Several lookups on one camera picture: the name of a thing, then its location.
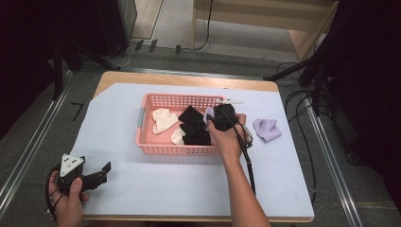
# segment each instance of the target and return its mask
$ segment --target white tabletop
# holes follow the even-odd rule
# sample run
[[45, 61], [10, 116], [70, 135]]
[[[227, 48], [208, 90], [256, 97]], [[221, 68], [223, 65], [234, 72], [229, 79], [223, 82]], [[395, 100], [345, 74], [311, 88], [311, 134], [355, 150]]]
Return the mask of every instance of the white tabletop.
[[[88, 191], [86, 218], [229, 219], [227, 179], [218, 156], [147, 156], [135, 144], [141, 102], [146, 93], [217, 95], [243, 100], [253, 133], [256, 197], [270, 221], [311, 221], [314, 212], [277, 92], [188, 86], [115, 83], [94, 98], [71, 155], [85, 156], [84, 174], [108, 162], [108, 181]], [[264, 144], [252, 122], [276, 119], [282, 135]], [[243, 157], [241, 163], [246, 170]]]

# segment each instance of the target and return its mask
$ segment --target black cable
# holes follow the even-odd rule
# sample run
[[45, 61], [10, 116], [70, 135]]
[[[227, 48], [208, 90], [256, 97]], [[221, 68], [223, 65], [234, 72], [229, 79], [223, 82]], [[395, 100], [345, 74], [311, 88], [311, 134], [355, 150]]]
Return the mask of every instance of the black cable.
[[[116, 62], [112, 61], [112, 59], [114, 59], [114, 58], [116, 58], [116, 57], [118, 57], [118, 56], [113, 56], [113, 57], [111, 57], [111, 58], [107, 57], [106, 59], [107, 59], [110, 63], [114, 64], [115, 66], [118, 66], [118, 67], [127, 66], [127, 65], [131, 62], [131, 55], [130, 55], [129, 50], [130, 50], [133, 46], [136, 46], [136, 45], [137, 45], [136, 42], [131, 42], [131, 43], [127, 46], [126, 55], [128, 56], [128, 60], [127, 60], [125, 63], [123, 63], [123, 64], [119, 64], [119, 63], [116, 63]], [[158, 48], [158, 49], [167, 49], [167, 50], [176, 51], [176, 48], [171, 48], [171, 47], [166, 47], [166, 46], [155, 46], [155, 48]], [[192, 49], [190, 49], [190, 48], [181, 48], [181, 51], [192, 51], [192, 52], [193, 52], [193, 51], [197, 51], [197, 50], [192, 50]]]
[[48, 210], [48, 213], [50, 213], [50, 215], [52, 216], [52, 218], [53, 218], [54, 220], [57, 220], [56, 213], [55, 213], [55, 211], [56, 211], [56, 204], [57, 204], [57, 202], [61, 199], [62, 195], [61, 195], [61, 197], [57, 200], [56, 204], [53, 205], [52, 202], [51, 202], [51, 200], [50, 200], [50, 195], [49, 195], [49, 183], [50, 183], [50, 177], [51, 177], [51, 175], [53, 174], [53, 172], [55, 172], [55, 171], [60, 171], [60, 168], [61, 168], [61, 163], [58, 163], [58, 164], [56, 164], [56, 166], [54, 166], [54, 167], [50, 170], [50, 172], [48, 173], [47, 178], [46, 178], [46, 185], [44, 186], [44, 196], [45, 196], [45, 200], [46, 200], [46, 204], [47, 204], [47, 210]]
[[307, 108], [309, 108], [311, 106], [311, 105], [307, 105], [307, 106], [303, 107], [301, 110], [299, 110], [299, 108], [300, 108], [301, 104], [304, 102], [304, 100], [313, 95], [313, 91], [295, 91], [295, 92], [290, 93], [286, 98], [286, 104], [285, 104], [286, 114], [287, 114], [287, 105], [288, 105], [288, 103], [290, 102], [291, 99], [293, 99], [298, 94], [305, 94], [305, 96], [303, 98], [301, 98], [301, 100], [298, 102], [298, 104], [297, 104], [297, 106], [295, 108], [295, 115], [292, 118], [290, 118], [288, 123], [291, 120], [293, 120], [294, 118], [297, 119], [298, 127], [300, 128], [301, 134], [302, 134], [302, 136], [304, 138], [304, 141], [305, 141], [305, 145], [306, 145], [306, 149], [307, 149], [307, 153], [308, 153], [308, 157], [309, 157], [309, 162], [310, 162], [310, 167], [311, 167], [311, 172], [312, 172], [312, 186], [311, 187], [313, 189], [313, 194], [312, 194], [312, 197], [311, 197], [310, 200], [311, 200], [311, 203], [312, 203], [312, 206], [313, 206], [314, 202], [316, 200], [316, 192], [317, 192], [317, 181], [316, 181], [315, 165], [314, 165], [314, 162], [313, 162], [312, 152], [310, 150], [309, 143], [307, 142], [307, 139], [306, 139], [306, 136], [305, 136], [305, 132], [304, 132], [304, 129], [303, 129], [302, 125], [301, 125], [301, 120], [299, 118], [299, 115], [304, 113], [305, 110], [307, 110]]
[[280, 64], [278, 64], [278, 65], [276, 66], [276, 73], [279, 73], [278, 68], [279, 68], [281, 65], [288, 64], [288, 63], [297, 64], [298, 62], [295, 62], [295, 61], [286, 61], [286, 62], [280, 63]]
[[[244, 139], [247, 140], [247, 133], [245, 131], [244, 126], [239, 121], [238, 121], [238, 125], [241, 126], [242, 130], [244, 131]], [[250, 176], [251, 188], [252, 188], [253, 193], [256, 195], [256, 187], [254, 186], [252, 162], [251, 162], [250, 156], [248, 155], [248, 148], [250, 148], [251, 146], [252, 146], [252, 138], [251, 138], [251, 142], [247, 143], [245, 145], [245, 148], [242, 150], [242, 152], [244, 153], [245, 160], [247, 160], [247, 168], [248, 168], [248, 175]]]
[[206, 32], [206, 41], [201, 47], [195, 48], [194, 51], [201, 50], [204, 48], [204, 46], [207, 44], [209, 41], [209, 34], [210, 34], [210, 17], [212, 16], [212, 6], [213, 6], [213, 0], [210, 1], [210, 8], [209, 8], [209, 18], [207, 19], [207, 32]]
[[306, 98], [308, 98], [309, 96], [304, 96], [299, 102], [298, 102], [298, 104], [297, 104], [297, 106], [296, 106], [296, 108], [295, 108], [295, 115], [296, 115], [296, 119], [297, 119], [297, 123], [298, 123], [298, 127], [300, 128], [300, 131], [301, 131], [301, 134], [302, 134], [302, 136], [304, 137], [304, 140], [305, 140], [305, 145], [306, 145], [306, 149], [307, 149], [307, 153], [308, 153], [308, 156], [309, 156], [309, 162], [310, 162], [310, 168], [311, 168], [311, 171], [312, 171], [312, 189], [314, 190], [313, 191], [313, 193], [312, 193], [312, 198], [310, 199], [310, 201], [311, 201], [311, 203], [312, 203], [312, 206], [314, 205], [314, 203], [315, 203], [315, 200], [316, 200], [316, 188], [317, 188], [317, 183], [316, 183], [316, 172], [315, 172], [315, 165], [314, 165], [314, 163], [313, 163], [313, 157], [312, 157], [312, 151], [310, 150], [310, 147], [309, 147], [309, 143], [307, 142], [307, 139], [306, 139], [306, 135], [305, 135], [305, 132], [304, 132], [304, 128], [302, 127], [302, 125], [301, 125], [301, 121], [300, 121], [300, 118], [299, 118], [299, 112], [298, 112], [298, 108], [300, 107], [300, 105], [304, 102], [304, 100], [306, 99]]
[[[320, 114], [325, 114], [325, 115], [330, 115], [330, 106], [326, 103], [325, 105], [320, 104], [322, 101], [326, 101], [325, 97], [322, 97], [319, 99], [319, 113]], [[327, 112], [323, 112], [320, 108], [324, 107]]]
[[64, 191], [61, 193], [61, 195], [59, 196], [59, 198], [57, 199], [57, 201], [54, 203], [54, 205], [53, 205], [54, 209], [56, 209], [57, 203], [59, 203], [59, 201], [61, 200], [61, 198], [65, 195], [65, 192], [67, 192], [67, 188], [64, 189]]

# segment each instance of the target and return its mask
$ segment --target lavender sock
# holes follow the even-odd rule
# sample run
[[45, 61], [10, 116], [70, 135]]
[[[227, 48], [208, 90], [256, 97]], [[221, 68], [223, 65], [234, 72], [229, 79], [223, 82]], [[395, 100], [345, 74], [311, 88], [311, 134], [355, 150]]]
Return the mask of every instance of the lavender sock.
[[281, 135], [280, 130], [275, 126], [276, 123], [277, 121], [272, 119], [257, 119], [253, 121], [253, 128], [256, 130], [256, 134], [262, 138], [265, 144]]
[[211, 107], [206, 107], [206, 110], [204, 111], [203, 115], [203, 122], [207, 125], [207, 115], [211, 115], [212, 117], [215, 117], [215, 109]]

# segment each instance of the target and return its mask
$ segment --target forearm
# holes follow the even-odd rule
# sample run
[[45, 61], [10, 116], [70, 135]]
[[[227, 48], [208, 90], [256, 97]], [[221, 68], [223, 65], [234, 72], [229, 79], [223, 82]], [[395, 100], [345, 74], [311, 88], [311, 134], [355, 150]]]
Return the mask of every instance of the forearm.
[[239, 162], [224, 164], [230, 192], [233, 227], [270, 226]]

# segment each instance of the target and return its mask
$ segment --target pink plastic basket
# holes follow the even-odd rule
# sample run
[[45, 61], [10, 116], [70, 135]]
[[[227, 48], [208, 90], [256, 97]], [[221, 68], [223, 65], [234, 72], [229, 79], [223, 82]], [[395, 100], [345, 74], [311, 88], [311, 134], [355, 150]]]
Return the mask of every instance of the pink plastic basket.
[[139, 114], [136, 130], [136, 144], [145, 154], [215, 154], [216, 146], [180, 146], [171, 142], [171, 134], [180, 127], [182, 122], [176, 123], [167, 131], [154, 134], [152, 127], [154, 121], [152, 113], [160, 108], [167, 108], [171, 113], [180, 116], [189, 106], [194, 107], [200, 113], [204, 113], [206, 107], [217, 106], [217, 99], [224, 96], [196, 96], [181, 94], [145, 94]]

